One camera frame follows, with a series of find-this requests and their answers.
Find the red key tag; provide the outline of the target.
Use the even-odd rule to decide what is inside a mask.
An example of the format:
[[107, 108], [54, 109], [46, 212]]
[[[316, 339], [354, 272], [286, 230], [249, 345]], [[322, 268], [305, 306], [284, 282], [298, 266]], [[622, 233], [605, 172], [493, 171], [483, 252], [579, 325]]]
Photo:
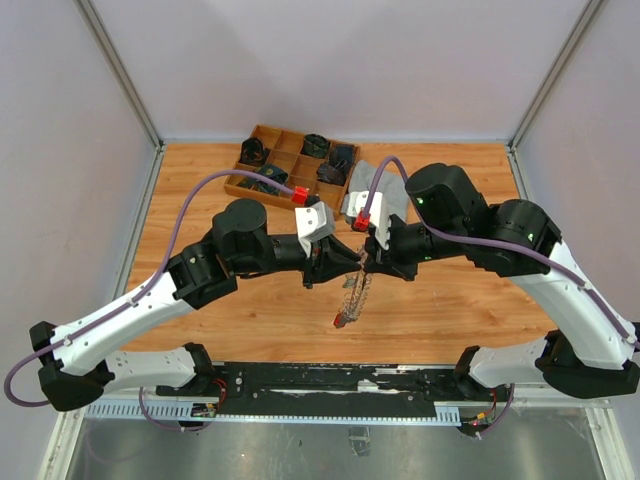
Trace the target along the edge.
[[333, 326], [337, 329], [343, 328], [348, 323], [348, 319], [342, 314], [338, 313], [333, 321]]

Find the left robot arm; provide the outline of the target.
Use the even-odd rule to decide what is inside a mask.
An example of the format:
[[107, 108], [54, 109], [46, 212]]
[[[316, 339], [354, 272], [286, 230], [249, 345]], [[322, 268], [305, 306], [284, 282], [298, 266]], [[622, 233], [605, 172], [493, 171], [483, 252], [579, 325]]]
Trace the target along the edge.
[[334, 236], [326, 204], [296, 209], [295, 220], [296, 233], [271, 235], [266, 208], [254, 199], [237, 199], [213, 217], [200, 241], [128, 294], [66, 325], [32, 327], [32, 346], [42, 363], [39, 383], [51, 406], [71, 411], [104, 394], [141, 387], [200, 396], [220, 385], [222, 375], [201, 344], [161, 352], [122, 347], [235, 292], [240, 279], [297, 271], [303, 286], [312, 288], [359, 270], [358, 254]]

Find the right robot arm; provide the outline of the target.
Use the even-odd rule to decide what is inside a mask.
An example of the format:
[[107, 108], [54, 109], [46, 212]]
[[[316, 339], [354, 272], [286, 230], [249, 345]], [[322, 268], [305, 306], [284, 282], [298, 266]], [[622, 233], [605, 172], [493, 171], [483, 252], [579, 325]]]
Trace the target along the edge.
[[490, 205], [456, 165], [430, 164], [401, 178], [414, 224], [391, 214], [376, 186], [348, 198], [353, 229], [369, 234], [365, 272], [412, 281], [422, 262], [464, 257], [521, 288], [555, 325], [528, 343], [466, 348], [452, 377], [460, 397], [509, 384], [548, 385], [578, 399], [637, 391], [638, 324], [603, 299], [540, 206], [521, 199]]

